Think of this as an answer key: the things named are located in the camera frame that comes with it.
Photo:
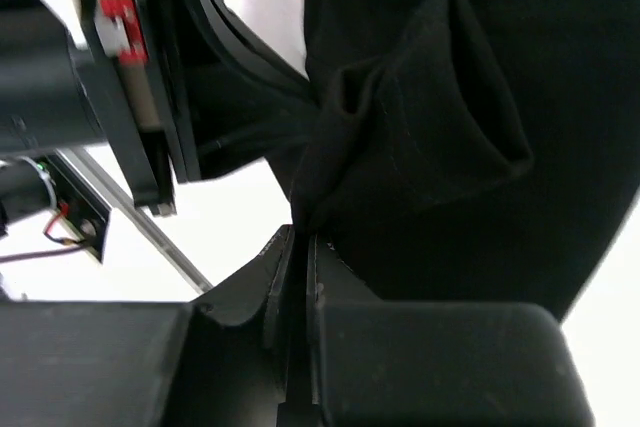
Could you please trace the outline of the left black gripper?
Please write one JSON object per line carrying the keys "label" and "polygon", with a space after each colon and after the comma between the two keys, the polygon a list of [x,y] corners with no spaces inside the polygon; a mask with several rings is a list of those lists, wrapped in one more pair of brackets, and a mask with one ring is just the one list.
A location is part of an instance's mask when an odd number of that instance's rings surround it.
{"label": "left black gripper", "polygon": [[308,81],[223,0],[80,0],[76,75],[134,204],[174,213],[175,183],[266,158],[282,172],[312,131]]}

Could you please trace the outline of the black skirt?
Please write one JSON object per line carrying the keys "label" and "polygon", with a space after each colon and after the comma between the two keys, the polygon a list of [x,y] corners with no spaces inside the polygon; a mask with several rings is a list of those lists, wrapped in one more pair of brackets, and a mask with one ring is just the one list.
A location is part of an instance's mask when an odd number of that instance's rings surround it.
{"label": "black skirt", "polygon": [[639,0],[305,0],[278,179],[391,300],[569,310],[639,188]]}

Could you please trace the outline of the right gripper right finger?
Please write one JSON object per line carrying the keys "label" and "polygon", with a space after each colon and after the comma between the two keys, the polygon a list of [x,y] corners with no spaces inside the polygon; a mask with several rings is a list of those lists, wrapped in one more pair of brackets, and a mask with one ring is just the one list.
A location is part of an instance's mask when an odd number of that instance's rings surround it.
{"label": "right gripper right finger", "polygon": [[556,320],[522,303],[378,298],[312,238],[308,335],[329,426],[590,426]]}

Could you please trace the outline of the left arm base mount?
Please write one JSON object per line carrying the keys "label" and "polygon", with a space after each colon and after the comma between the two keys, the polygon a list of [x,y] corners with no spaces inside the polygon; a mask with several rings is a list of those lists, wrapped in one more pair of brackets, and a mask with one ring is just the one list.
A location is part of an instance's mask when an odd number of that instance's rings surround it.
{"label": "left arm base mount", "polygon": [[60,155],[43,157],[40,165],[50,174],[56,193],[44,236],[64,247],[82,246],[101,263],[110,207]]}

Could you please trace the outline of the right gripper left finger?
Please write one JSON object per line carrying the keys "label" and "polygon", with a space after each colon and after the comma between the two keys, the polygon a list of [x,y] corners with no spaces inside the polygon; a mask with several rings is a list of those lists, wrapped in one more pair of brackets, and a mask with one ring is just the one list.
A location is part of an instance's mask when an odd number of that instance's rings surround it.
{"label": "right gripper left finger", "polygon": [[1,306],[5,426],[272,426],[284,390],[263,343],[282,226],[243,268],[187,303]]}

